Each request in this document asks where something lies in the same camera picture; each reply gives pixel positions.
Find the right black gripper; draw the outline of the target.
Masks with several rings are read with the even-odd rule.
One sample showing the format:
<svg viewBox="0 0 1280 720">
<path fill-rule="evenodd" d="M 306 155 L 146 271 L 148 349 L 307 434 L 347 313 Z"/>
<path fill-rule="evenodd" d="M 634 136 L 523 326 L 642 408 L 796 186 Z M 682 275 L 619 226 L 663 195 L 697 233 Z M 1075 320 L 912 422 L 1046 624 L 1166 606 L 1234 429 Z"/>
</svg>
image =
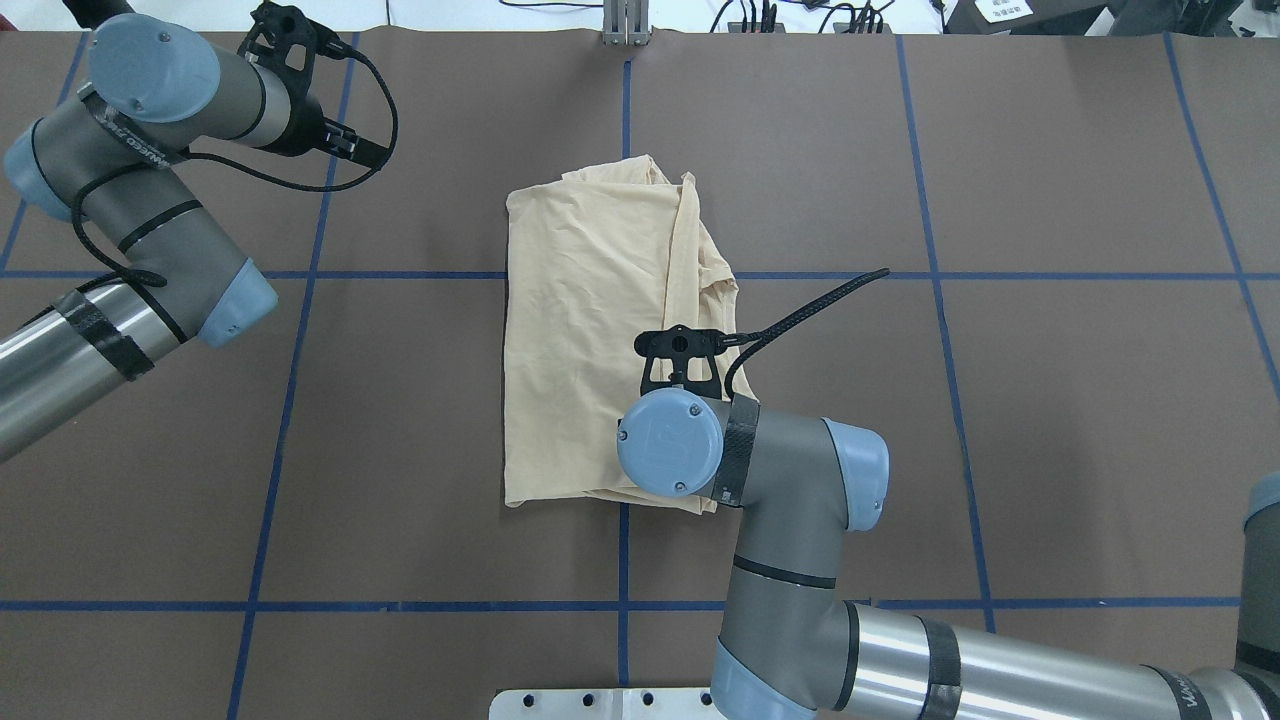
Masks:
<svg viewBox="0 0 1280 720">
<path fill-rule="evenodd" d="M 703 398 L 723 398 L 724 382 L 716 357 L 730 347 L 730 334 L 716 329 L 694 329 L 673 325 L 664 331 L 644 331 L 634 340 L 634 351 L 645 360 L 639 386 L 641 396 L 664 388 L 681 388 Z M 663 380 L 653 377 L 657 361 L 668 361 L 671 372 Z M 710 377 L 692 379 L 694 360 L 707 364 Z"/>
</svg>

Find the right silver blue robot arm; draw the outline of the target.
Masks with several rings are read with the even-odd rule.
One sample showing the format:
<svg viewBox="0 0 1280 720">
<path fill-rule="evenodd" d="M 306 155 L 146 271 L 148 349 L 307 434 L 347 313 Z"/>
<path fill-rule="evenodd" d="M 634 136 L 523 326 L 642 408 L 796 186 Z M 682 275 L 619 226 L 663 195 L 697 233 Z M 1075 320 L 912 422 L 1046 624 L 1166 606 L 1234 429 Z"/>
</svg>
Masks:
<svg viewBox="0 0 1280 720">
<path fill-rule="evenodd" d="M 1225 664 L 1277 400 L 1242 320 L 818 322 L 748 364 L 767 407 L 881 433 L 887 506 L 838 592 L 1179 670 Z"/>
</svg>

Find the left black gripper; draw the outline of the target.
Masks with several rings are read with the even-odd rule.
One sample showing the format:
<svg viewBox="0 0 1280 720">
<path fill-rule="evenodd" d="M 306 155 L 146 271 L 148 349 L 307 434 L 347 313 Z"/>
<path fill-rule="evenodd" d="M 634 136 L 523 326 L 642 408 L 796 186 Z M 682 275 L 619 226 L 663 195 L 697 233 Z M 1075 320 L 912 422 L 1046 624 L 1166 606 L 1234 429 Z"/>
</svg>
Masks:
<svg viewBox="0 0 1280 720">
<path fill-rule="evenodd" d="M 261 3 L 251 17 L 253 24 L 238 54 L 259 73 L 262 108 L 253 127 L 238 141 L 285 158 L 323 146 L 333 158 L 380 170 L 393 146 L 326 120 L 319 100 L 311 95 L 316 58 L 328 54 L 332 29 L 307 18 L 300 8 L 278 3 Z"/>
</svg>

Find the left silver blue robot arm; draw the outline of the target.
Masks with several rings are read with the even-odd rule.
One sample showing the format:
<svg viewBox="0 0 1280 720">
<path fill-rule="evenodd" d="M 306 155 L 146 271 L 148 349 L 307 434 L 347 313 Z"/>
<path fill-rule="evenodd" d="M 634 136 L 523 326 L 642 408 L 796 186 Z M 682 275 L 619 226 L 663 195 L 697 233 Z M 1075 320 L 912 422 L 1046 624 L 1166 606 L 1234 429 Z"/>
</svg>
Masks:
<svg viewBox="0 0 1280 720">
<path fill-rule="evenodd" d="M 9 460 L 191 340 L 221 347 L 278 304 L 276 291 L 177 174 L 229 158 L 216 138 L 284 158 L 320 151 L 369 179 L 396 143 L 328 118 L 311 92 L 320 56 L 371 60 L 297 6 L 261 3 L 234 53 L 125 1 L 70 1 L 91 33 L 88 78 L 6 150 L 31 206 L 70 225 L 105 266 L 3 341 L 3 459 Z"/>
</svg>

